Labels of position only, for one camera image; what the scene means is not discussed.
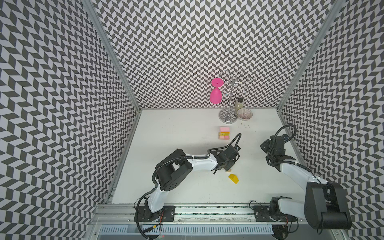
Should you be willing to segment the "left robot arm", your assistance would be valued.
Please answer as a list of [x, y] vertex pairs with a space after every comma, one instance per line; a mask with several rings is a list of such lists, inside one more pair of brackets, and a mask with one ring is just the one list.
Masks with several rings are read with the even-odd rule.
[[143, 194], [135, 204], [134, 221], [155, 222], [174, 209], [166, 206], [166, 199], [170, 191], [176, 189], [193, 171], [229, 171], [239, 160], [239, 141], [242, 134], [224, 147], [209, 149], [206, 155], [189, 155], [182, 149], [177, 149], [163, 159], [155, 167], [152, 175], [154, 188]]

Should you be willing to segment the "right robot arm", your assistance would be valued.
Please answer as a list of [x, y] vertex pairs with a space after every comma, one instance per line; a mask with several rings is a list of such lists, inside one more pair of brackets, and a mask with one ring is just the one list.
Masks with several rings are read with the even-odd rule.
[[297, 132], [296, 126], [284, 125], [260, 147], [266, 153], [267, 164], [290, 177], [304, 190], [305, 197], [300, 201], [288, 197], [273, 197], [269, 206], [270, 219], [281, 221], [291, 216], [297, 220], [306, 220], [318, 231], [349, 230], [353, 221], [346, 190], [338, 183], [328, 182], [316, 176], [308, 167], [286, 154], [285, 144], [292, 140], [294, 135], [280, 133], [288, 128], [293, 129], [294, 134]]

